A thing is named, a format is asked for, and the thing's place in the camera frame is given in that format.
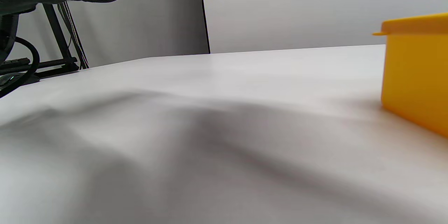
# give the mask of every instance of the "yellow plastic container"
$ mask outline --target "yellow plastic container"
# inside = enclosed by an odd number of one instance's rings
[[[448,137],[448,13],[388,20],[383,106]]]

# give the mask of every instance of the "black cable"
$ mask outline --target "black cable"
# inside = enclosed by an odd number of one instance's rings
[[[67,1],[63,2],[62,4],[64,5],[65,10],[68,14],[67,17],[69,18],[70,26],[72,27],[73,34],[75,35],[75,43],[77,44],[77,46],[79,47],[79,49],[81,51],[81,55],[83,57],[84,64],[85,64],[86,68],[89,68],[89,63],[87,61],[87,57],[85,56],[85,52],[84,52],[83,45],[81,44],[81,40],[79,39],[78,31],[76,29],[75,22],[73,21],[73,17],[72,17],[70,8],[69,8],[69,4],[67,3]]]
[[[71,45],[72,41],[74,42],[75,46],[76,46],[76,41],[75,41],[74,38],[73,38],[72,26],[71,26],[71,24],[69,23],[68,17],[67,17],[67,15],[66,15],[66,13],[64,12],[64,10],[62,9],[61,5],[62,5],[62,4],[59,3],[59,4],[57,4],[56,6],[57,6],[57,9],[58,9],[58,11],[59,11],[59,14],[61,15],[62,21],[64,22],[65,27],[67,28],[67,30],[69,31],[69,34],[70,34],[70,41],[69,41],[69,45],[67,46],[67,50],[70,51],[70,45]],[[80,55],[79,55],[79,53],[78,53],[78,50],[77,50],[76,52],[77,52],[77,54],[78,54],[79,62],[80,62],[80,65],[81,65],[80,67],[81,67],[82,69],[85,69],[86,67],[85,67],[85,63],[84,63],[84,59],[83,59],[83,57],[80,57]]]
[[[24,75],[22,75],[22,77],[20,77],[17,81],[11,83],[11,85],[7,85],[5,88],[0,90],[0,98],[13,92],[14,90],[16,90],[16,88],[24,84],[27,81],[27,79],[29,79],[31,75],[33,75],[36,72],[37,68],[39,67],[40,58],[37,49],[31,43],[18,36],[16,36],[16,42],[26,46],[31,51],[33,61],[31,62],[29,70]]]

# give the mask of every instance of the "gray wall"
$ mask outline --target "gray wall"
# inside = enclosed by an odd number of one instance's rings
[[[152,56],[208,53],[201,0],[117,0],[69,5],[91,66]],[[17,35],[33,43],[43,60],[61,58],[41,6],[20,16]],[[10,58],[28,55],[27,49],[15,45]]]
[[[448,12],[448,0],[204,0],[212,53],[381,44],[384,20]]]

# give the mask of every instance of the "container lid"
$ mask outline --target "container lid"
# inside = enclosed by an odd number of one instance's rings
[[[448,13],[387,20],[373,35],[390,34],[448,34]]]

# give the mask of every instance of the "table surface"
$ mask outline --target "table surface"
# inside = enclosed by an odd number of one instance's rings
[[[448,141],[384,45],[145,58],[0,100],[8,223],[446,223]]]

